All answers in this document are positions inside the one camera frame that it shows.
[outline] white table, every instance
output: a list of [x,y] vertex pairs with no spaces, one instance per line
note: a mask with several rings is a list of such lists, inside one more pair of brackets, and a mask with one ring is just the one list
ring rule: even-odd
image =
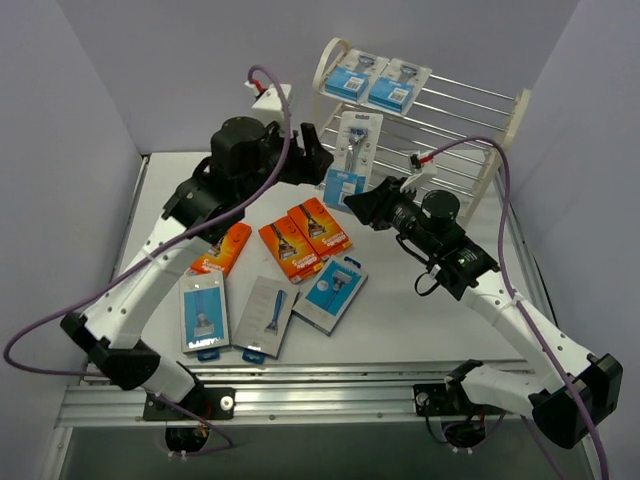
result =
[[[188,178],[206,153],[158,153],[151,156],[122,265],[127,265],[151,232],[162,206],[176,186]],[[276,261],[258,235],[258,229],[286,214],[287,209],[311,196],[322,195],[312,186],[278,184],[246,212],[243,220],[253,233],[227,279],[227,305],[231,331],[238,325],[257,275],[284,279]],[[331,337],[293,318],[278,360],[280,365],[397,364],[411,362],[517,361],[521,357],[479,315],[438,289],[427,298],[413,291],[421,265],[397,245],[392,231],[374,232],[350,214],[331,211],[353,241],[347,252],[369,273],[369,281],[342,318]],[[468,228],[469,236],[496,257],[500,203],[490,189]],[[511,278],[526,292],[511,238],[505,254]],[[423,280],[428,286],[429,279]],[[162,355],[187,366],[247,365],[241,352],[229,349],[221,359],[201,364],[180,348],[179,296],[175,287],[158,306],[143,332],[143,340]]]

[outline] wall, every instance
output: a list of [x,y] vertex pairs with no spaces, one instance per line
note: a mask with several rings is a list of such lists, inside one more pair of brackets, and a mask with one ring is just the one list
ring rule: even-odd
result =
[[533,85],[577,3],[58,1],[142,152],[208,149],[224,120],[248,113],[242,84],[254,63],[296,85],[294,121],[311,121],[312,75],[334,36],[515,95]]
[[[140,157],[55,2],[0,4],[0,343],[105,282]],[[79,368],[54,324],[16,348],[33,365]],[[0,477],[35,478],[66,378],[0,361]]]
[[560,324],[625,368],[601,428],[616,478],[637,478],[640,416],[640,5],[582,0],[512,150],[515,208]]

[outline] wire shelf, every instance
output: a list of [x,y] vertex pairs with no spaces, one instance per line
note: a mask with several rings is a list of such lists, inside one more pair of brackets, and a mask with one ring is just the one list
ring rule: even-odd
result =
[[[340,51],[328,66],[336,47]],[[347,40],[334,38],[327,45],[313,82],[314,118],[320,140],[328,150],[335,150],[340,119],[345,111],[382,113],[384,121],[378,141],[370,187],[386,176],[410,175],[409,155],[430,151],[450,141],[470,135],[494,138],[507,150],[520,126],[530,91],[523,89],[512,97],[491,90],[431,74],[406,116],[374,110],[347,101],[337,103],[324,121],[319,121],[321,87],[335,66],[351,49]],[[420,189],[416,203],[425,193],[443,189],[460,200],[458,222],[466,225],[492,182],[500,166],[500,157],[484,142],[466,142],[461,150],[451,150],[436,160],[437,177]]]

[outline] orange box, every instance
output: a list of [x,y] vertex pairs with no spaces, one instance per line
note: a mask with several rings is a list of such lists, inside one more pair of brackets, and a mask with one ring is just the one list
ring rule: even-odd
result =
[[249,225],[236,223],[207,253],[193,262],[191,270],[198,274],[220,270],[226,277],[250,236],[251,227]]
[[316,197],[287,213],[322,260],[351,246],[347,234]]
[[291,282],[299,283],[322,269],[322,260],[291,218],[282,217],[262,227],[259,233]]

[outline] white rack frame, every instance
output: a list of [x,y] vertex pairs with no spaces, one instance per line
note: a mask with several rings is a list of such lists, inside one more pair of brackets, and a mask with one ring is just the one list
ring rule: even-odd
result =
[[[348,101],[339,102],[335,107],[331,115],[324,122],[320,120],[319,114],[319,102],[320,98],[329,98],[323,95],[321,88],[326,82],[327,78],[334,70],[334,68],[344,59],[349,50],[351,50],[351,44],[349,41],[343,38],[334,38],[326,46],[316,73],[313,79],[313,91],[314,91],[314,107],[313,117],[316,128],[319,131],[320,141],[323,146],[328,150],[335,149],[335,138],[338,133],[338,122],[342,117],[342,113],[346,110],[365,110],[373,111],[369,108],[359,106],[355,103]],[[335,55],[334,60],[329,63],[329,58]],[[503,108],[497,108],[492,105],[485,105],[484,103],[478,103],[469,99],[460,98],[448,93],[440,92],[432,88],[433,83],[446,83],[449,85],[455,85],[462,91],[476,92],[476,95],[486,97],[487,102],[496,100],[502,104],[507,104],[510,110]],[[494,131],[494,139],[502,145],[505,150],[508,150],[513,139],[520,127],[522,117],[529,103],[531,91],[523,89],[516,97],[511,97],[501,93],[496,93],[483,88],[475,87],[465,83],[451,80],[445,77],[437,75],[430,75],[427,83],[422,88],[422,91],[414,101],[411,110],[415,111],[416,108],[424,111],[435,112],[438,115],[442,115],[448,118],[454,118],[457,121],[464,122],[467,125],[475,127],[474,131],[468,131],[465,133],[459,133],[432,123],[422,121],[418,118],[412,118],[409,116],[400,116],[393,113],[387,113],[382,110],[375,110],[377,113],[384,115],[384,122],[381,132],[381,141],[378,143],[378,151],[376,159],[374,161],[374,174],[386,176],[388,173],[385,171],[391,171],[400,175],[410,175],[408,156],[409,152],[418,149],[433,150],[438,145],[433,145],[427,141],[430,137],[437,137],[439,140],[452,141],[464,138],[470,135],[482,134],[487,136],[487,131]],[[445,99],[447,102],[451,102],[450,109],[443,109],[437,106],[430,105],[426,102],[429,101],[429,97],[437,96],[440,99]],[[492,114],[500,115],[504,118],[503,125],[494,125],[481,120],[477,120],[460,113],[456,113],[457,106],[464,104],[477,109],[482,109],[486,112],[492,112]],[[399,148],[390,148],[382,143],[383,138],[391,137],[396,142],[405,142],[411,146],[410,149],[403,151]],[[478,149],[482,152],[484,160],[478,160],[477,158],[471,158],[466,155],[450,151],[443,153],[438,158],[438,176],[434,178],[430,185],[421,189],[421,195],[418,196],[416,203],[422,198],[424,193],[437,189],[445,189],[454,193],[460,200],[461,209],[458,216],[458,222],[462,226],[466,226],[469,223],[472,215],[474,214],[478,203],[485,194],[489,184],[493,181],[498,168],[500,167],[501,160],[495,149],[490,148],[487,144],[481,142],[469,142],[465,144],[468,147]],[[378,182],[372,182],[371,186],[375,186]]]

